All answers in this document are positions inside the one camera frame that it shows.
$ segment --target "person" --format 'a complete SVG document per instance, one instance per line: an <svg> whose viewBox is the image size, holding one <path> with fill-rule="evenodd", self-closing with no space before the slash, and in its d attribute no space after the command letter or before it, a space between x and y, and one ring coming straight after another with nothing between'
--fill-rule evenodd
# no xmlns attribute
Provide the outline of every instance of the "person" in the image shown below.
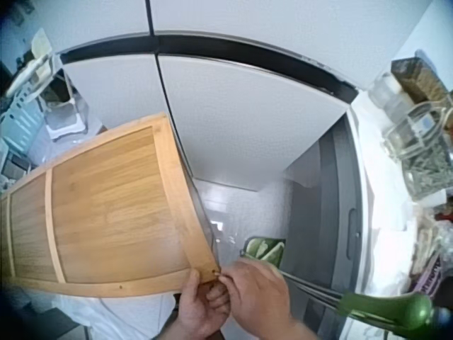
<svg viewBox="0 0 453 340"><path fill-rule="evenodd" d="M271 264L240 259L222 269L218 282L199 284L200 274L192 270L176 320L157 339L223 339L219 329L230 311L244 330L261 340L317 339L291 316L288 286Z"/></svg>

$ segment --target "green handle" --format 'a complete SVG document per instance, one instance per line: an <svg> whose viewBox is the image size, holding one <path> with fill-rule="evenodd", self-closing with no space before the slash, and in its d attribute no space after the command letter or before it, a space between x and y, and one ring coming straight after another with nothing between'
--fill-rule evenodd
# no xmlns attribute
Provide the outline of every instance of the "green handle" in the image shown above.
<svg viewBox="0 0 453 340"><path fill-rule="evenodd" d="M346 293L338 303L338 314L406 338L416 338L423 332L431 312L431 299L421 293L378 298Z"/></svg>

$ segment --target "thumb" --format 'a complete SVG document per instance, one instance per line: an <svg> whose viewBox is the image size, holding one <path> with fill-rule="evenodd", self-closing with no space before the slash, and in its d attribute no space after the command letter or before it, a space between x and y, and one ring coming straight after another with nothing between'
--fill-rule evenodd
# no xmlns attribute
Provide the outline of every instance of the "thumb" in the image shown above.
<svg viewBox="0 0 453 340"><path fill-rule="evenodd" d="M195 298L197 297L199 284L200 284L200 272L196 269L190 270L189 277L183 286L181 298L194 301Z"/></svg>
<svg viewBox="0 0 453 340"><path fill-rule="evenodd" d="M234 281L225 275L220 275L219 281L222 282L226 286L226 289L228 290L231 306L239 307L239 304L241 303L241 298L239 295L238 288L234 284Z"/></svg>

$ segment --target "gray cabinet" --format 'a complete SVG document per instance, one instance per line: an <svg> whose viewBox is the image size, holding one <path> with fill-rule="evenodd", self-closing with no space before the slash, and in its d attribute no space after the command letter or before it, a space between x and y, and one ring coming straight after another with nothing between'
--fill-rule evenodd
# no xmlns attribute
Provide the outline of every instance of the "gray cabinet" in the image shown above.
<svg viewBox="0 0 453 340"><path fill-rule="evenodd" d="M197 179L259 189L285 170L347 104L261 69L159 56L183 150Z"/></svg>
<svg viewBox="0 0 453 340"><path fill-rule="evenodd" d="M63 66L69 78L108 129L168 112L154 55L120 55Z"/></svg>
<svg viewBox="0 0 453 340"><path fill-rule="evenodd" d="M431 0L151 0L156 34L221 36L308 58L361 88L398 52Z"/></svg>
<svg viewBox="0 0 453 340"><path fill-rule="evenodd" d="M55 52L149 34L145 0L37 0L35 7Z"/></svg>

